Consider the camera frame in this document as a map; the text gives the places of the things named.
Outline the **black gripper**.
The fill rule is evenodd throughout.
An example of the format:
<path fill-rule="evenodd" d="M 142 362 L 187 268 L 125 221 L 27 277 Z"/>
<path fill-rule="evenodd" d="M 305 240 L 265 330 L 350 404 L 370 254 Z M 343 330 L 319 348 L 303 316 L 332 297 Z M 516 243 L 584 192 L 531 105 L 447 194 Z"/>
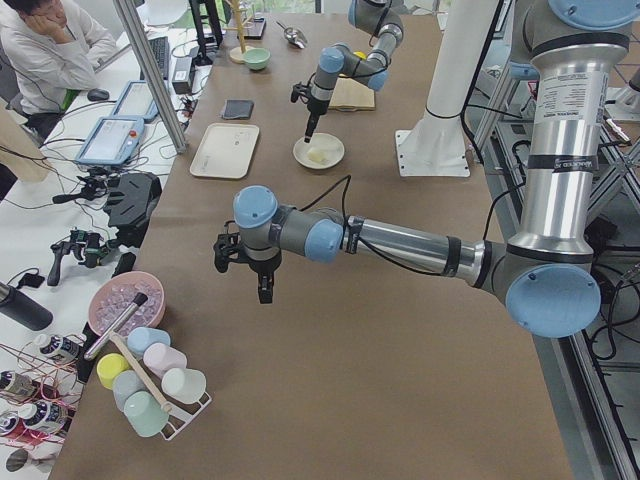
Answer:
<path fill-rule="evenodd" d="M 310 112 L 306 129 L 304 132 L 304 142 L 310 143 L 317 128 L 320 116 L 325 115 L 328 110 L 328 101 L 318 99 L 310 95 L 307 100 L 307 109 Z"/>
<path fill-rule="evenodd" d="M 271 257 L 267 260 L 249 260 L 249 267 L 258 276 L 258 297 L 261 304 L 273 302 L 275 271 L 280 265 L 280 257 Z"/>

